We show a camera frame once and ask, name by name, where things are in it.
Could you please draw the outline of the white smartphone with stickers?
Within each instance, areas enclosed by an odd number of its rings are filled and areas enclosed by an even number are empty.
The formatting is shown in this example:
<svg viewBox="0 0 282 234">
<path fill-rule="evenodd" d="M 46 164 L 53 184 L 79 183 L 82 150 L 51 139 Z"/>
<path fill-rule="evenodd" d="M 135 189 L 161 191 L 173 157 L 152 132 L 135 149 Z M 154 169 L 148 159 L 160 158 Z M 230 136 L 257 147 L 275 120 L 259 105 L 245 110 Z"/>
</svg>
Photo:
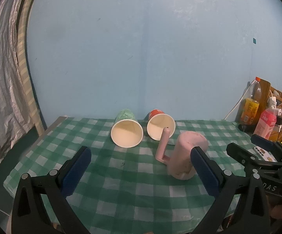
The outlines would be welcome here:
<svg viewBox="0 0 282 234">
<path fill-rule="evenodd" d="M 259 146 L 254 147 L 254 151 L 264 160 L 268 162 L 277 162 L 275 157 L 270 154 L 268 151 L 263 150 Z"/>
</svg>

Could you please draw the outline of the black cylindrical object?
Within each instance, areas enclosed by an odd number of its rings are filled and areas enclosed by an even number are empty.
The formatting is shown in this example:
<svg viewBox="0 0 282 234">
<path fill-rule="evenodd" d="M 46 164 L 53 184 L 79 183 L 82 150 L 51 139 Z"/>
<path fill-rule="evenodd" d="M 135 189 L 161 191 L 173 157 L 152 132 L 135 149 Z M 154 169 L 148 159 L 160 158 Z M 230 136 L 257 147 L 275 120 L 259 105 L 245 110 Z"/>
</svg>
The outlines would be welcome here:
<svg viewBox="0 0 282 234">
<path fill-rule="evenodd" d="M 245 133 L 253 133 L 255 130 L 255 125 L 239 124 L 238 129 Z"/>
</svg>

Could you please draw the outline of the pink plastic mug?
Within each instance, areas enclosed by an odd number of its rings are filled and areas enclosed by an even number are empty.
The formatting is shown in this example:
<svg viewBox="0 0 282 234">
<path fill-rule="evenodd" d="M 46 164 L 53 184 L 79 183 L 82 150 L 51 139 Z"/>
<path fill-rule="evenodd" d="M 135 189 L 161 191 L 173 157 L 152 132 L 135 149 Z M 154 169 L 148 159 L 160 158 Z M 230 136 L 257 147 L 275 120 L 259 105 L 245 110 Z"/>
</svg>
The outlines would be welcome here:
<svg viewBox="0 0 282 234">
<path fill-rule="evenodd" d="M 204 152 L 208 149 L 208 140 L 200 133 L 186 131 L 178 136 L 171 157 L 165 155 L 170 129 L 165 127 L 159 141 L 155 159 L 167 166 L 167 173 L 178 180 L 191 179 L 196 170 L 190 159 L 191 149 L 199 146 Z"/>
</svg>

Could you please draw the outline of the wooden shelf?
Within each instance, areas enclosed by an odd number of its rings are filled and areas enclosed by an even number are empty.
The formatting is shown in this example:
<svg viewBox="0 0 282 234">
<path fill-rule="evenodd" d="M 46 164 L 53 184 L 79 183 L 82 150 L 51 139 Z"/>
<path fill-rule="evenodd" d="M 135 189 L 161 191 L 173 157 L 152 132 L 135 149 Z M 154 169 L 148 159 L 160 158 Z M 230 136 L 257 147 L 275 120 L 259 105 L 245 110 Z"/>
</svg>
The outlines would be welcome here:
<svg viewBox="0 0 282 234">
<path fill-rule="evenodd" d="M 259 109 L 257 115 L 260 117 L 261 113 L 269 108 L 269 99 L 275 97 L 276 108 L 279 109 L 278 115 L 280 118 L 280 124 L 275 125 L 273 131 L 270 134 L 269 140 L 271 141 L 282 141 L 282 92 L 271 86 L 270 82 L 261 79 L 261 102 L 259 104 Z"/>
</svg>

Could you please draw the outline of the green checkered tablecloth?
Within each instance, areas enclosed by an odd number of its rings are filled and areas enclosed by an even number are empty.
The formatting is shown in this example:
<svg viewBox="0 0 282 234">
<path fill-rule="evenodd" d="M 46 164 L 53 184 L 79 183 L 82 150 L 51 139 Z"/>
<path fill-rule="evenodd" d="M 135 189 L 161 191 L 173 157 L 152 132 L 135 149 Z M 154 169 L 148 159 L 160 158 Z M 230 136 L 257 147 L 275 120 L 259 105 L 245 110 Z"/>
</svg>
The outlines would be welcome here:
<svg viewBox="0 0 282 234">
<path fill-rule="evenodd" d="M 92 161 L 68 202 L 92 233 L 185 233 L 194 229 L 210 208 L 198 177 L 181 181 L 155 160 L 157 141 L 144 136 L 125 149 L 116 146 L 103 119 L 67 118 L 42 138 L 15 166 L 3 185 L 15 195 L 23 173 L 45 175 L 60 168 L 81 146 Z"/>
</svg>

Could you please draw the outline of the striped fabric strip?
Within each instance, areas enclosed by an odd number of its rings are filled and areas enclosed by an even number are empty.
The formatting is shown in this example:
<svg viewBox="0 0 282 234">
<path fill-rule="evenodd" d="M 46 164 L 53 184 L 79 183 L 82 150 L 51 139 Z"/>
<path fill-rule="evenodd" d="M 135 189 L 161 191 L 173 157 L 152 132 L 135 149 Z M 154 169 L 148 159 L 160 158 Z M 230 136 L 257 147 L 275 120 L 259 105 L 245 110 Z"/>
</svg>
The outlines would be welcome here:
<svg viewBox="0 0 282 234">
<path fill-rule="evenodd" d="M 22 0 L 19 21 L 18 21 L 18 40 L 17 40 L 17 58 L 20 77 L 22 81 L 24 97 L 29 110 L 29 116 L 35 126 L 37 133 L 41 136 L 44 133 L 44 126 L 40 117 L 40 110 L 33 93 L 32 79 L 28 68 L 27 55 L 27 30 L 29 14 L 34 0 Z"/>
</svg>

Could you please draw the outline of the pink drink bottle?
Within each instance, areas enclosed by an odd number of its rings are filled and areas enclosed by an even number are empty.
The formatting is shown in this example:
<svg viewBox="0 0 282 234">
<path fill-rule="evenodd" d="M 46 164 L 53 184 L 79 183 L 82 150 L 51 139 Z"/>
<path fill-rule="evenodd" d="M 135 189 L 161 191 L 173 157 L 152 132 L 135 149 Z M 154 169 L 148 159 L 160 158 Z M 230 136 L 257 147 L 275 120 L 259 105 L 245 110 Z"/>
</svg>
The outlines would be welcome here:
<svg viewBox="0 0 282 234">
<path fill-rule="evenodd" d="M 264 139 L 269 139 L 276 123 L 277 113 L 278 111 L 275 105 L 271 105 L 265 109 L 259 117 L 254 134 Z"/>
</svg>

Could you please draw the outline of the red paper cup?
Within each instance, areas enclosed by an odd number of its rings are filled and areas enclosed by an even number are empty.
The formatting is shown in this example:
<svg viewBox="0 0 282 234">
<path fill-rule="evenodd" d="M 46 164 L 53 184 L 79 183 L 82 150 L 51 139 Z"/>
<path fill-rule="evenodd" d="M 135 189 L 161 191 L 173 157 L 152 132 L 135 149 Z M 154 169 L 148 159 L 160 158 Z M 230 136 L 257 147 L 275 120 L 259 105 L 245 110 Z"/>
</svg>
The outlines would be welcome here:
<svg viewBox="0 0 282 234">
<path fill-rule="evenodd" d="M 169 137 L 172 137 L 176 129 L 175 120 L 159 109 L 153 109 L 148 115 L 147 133 L 155 141 L 159 141 L 164 128 L 169 129 Z"/>
</svg>

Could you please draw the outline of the white charger plug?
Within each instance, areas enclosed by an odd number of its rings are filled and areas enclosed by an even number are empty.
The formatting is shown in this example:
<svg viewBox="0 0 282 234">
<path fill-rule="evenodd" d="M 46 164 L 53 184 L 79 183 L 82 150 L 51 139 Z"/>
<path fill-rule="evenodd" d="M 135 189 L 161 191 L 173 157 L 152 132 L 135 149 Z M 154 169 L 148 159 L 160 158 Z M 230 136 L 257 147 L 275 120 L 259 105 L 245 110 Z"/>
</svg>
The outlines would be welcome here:
<svg viewBox="0 0 282 234">
<path fill-rule="evenodd" d="M 275 96 L 269 98 L 269 107 L 273 107 L 273 108 L 277 107 L 277 102 L 276 102 Z"/>
</svg>

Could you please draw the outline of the green paper cup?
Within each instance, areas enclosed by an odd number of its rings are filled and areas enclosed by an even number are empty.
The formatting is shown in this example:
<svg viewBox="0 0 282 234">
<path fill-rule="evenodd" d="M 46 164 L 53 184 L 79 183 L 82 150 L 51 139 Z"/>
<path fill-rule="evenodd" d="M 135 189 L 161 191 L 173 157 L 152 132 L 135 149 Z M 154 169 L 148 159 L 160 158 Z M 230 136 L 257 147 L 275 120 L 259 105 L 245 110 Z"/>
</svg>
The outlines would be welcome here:
<svg viewBox="0 0 282 234">
<path fill-rule="evenodd" d="M 111 139 L 122 148 L 137 146 L 143 139 L 144 131 L 133 112 L 129 109 L 121 110 L 111 128 Z"/>
</svg>

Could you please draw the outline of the orange drink bottle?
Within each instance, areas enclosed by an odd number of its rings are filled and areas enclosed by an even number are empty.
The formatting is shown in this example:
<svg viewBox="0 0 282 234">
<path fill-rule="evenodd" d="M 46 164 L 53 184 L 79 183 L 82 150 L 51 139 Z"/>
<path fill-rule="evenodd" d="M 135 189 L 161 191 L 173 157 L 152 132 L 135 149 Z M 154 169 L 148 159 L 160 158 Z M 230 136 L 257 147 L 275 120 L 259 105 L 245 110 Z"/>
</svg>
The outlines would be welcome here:
<svg viewBox="0 0 282 234">
<path fill-rule="evenodd" d="M 241 124 L 251 125 L 256 117 L 262 94 L 260 81 L 259 77 L 255 78 L 250 96 L 245 99 L 239 119 Z"/>
</svg>

